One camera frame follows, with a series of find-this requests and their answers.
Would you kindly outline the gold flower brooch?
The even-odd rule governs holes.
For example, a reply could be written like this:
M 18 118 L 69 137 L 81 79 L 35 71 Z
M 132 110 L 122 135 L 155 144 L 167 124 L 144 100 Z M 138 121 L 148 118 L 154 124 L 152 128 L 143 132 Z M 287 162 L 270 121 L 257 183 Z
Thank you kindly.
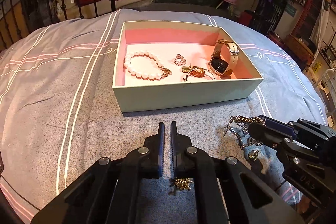
M 175 196 L 177 191 L 191 190 L 193 181 L 190 178 L 171 178 L 169 180 L 170 187 L 173 189 L 169 191 L 169 195 Z

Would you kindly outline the open pale green box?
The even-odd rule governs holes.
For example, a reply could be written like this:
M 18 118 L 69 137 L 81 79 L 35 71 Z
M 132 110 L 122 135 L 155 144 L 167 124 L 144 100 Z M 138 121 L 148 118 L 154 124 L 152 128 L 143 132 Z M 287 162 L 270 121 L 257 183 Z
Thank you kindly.
M 113 91 L 122 112 L 169 109 L 248 97 L 263 78 L 240 49 L 230 77 L 212 73 L 209 61 L 218 39 L 234 41 L 225 28 L 143 20 L 122 25 Z M 186 64 L 177 66 L 177 54 Z M 189 73 L 182 67 L 191 65 Z

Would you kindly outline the gold heart pendant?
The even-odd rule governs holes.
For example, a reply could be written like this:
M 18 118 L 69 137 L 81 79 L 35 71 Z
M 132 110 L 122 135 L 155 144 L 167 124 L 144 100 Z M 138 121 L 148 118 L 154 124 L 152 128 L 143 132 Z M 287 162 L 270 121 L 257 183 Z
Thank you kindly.
M 182 72 L 183 73 L 189 73 L 189 71 L 192 69 L 193 67 L 191 65 L 189 65 L 188 67 L 182 67 Z

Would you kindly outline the grey plaid bed cover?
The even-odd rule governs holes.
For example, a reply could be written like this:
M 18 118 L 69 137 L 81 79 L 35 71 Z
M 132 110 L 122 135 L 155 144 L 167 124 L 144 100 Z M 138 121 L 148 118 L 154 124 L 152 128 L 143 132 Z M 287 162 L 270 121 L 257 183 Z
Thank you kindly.
M 224 28 L 263 81 L 247 98 L 177 109 L 122 113 L 112 89 L 124 22 L 168 20 Z M 122 9 L 34 31 L 1 53 L 1 191 L 23 223 L 103 156 L 120 159 L 158 125 L 209 155 L 247 162 L 222 127 L 233 115 L 326 124 L 325 106 L 294 60 L 265 36 L 231 20 L 192 12 Z

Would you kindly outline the pink stool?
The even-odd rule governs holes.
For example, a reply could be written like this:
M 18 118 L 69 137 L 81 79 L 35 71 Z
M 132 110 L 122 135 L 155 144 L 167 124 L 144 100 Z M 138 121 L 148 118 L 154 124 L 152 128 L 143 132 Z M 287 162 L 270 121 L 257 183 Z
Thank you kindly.
M 218 9 L 224 2 L 228 3 L 228 11 L 230 16 L 233 15 L 233 11 L 234 11 L 234 7 L 236 5 L 238 0 L 222 0 L 216 7 L 216 9 Z

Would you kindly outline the beige strap wristwatch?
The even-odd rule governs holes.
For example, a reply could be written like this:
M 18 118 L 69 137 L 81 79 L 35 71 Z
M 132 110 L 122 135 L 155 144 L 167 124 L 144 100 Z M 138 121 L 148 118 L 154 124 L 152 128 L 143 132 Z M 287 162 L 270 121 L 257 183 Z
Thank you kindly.
M 240 49 L 234 41 L 218 39 L 209 61 L 212 73 L 223 78 L 230 77 L 240 56 Z

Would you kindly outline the small silver ring charm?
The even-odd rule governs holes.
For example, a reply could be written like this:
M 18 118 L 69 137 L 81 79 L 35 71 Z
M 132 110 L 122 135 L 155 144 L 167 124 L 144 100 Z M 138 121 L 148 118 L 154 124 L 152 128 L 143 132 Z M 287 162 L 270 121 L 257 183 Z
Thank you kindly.
M 186 59 L 182 55 L 177 54 L 174 59 L 174 64 L 177 66 L 183 66 L 186 64 Z

